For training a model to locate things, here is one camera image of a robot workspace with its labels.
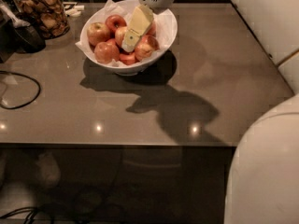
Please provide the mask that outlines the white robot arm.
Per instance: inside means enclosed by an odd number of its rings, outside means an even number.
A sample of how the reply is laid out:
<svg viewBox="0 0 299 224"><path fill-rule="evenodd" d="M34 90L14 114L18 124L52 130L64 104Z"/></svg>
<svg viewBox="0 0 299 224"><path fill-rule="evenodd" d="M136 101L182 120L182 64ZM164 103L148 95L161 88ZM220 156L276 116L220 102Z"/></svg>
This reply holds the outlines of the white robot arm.
<svg viewBox="0 0 299 224"><path fill-rule="evenodd" d="M130 106L156 111L178 148L131 149L125 162L155 173L186 169L181 224L299 224L298 0L230 2L248 27L207 24L220 60L209 62L192 34L177 56L138 76L166 82L178 70L206 92L201 99L165 87Z"/></svg>

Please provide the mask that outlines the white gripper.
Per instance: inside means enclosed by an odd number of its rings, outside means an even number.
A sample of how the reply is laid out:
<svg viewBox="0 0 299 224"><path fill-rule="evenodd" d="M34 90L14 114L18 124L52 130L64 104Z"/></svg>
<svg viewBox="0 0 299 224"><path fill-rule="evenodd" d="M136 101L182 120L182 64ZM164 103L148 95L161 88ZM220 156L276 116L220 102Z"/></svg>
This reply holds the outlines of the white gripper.
<svg viewBox="0 0 299 224"><path fill-rule="evenodd" d="M175 0L139 0L139 2L144 5L139 5L134 9L121 47L126 52L132 52L142 36L149 30L154 20L153 12L150 8L169 8L174 1Z"/></svg>

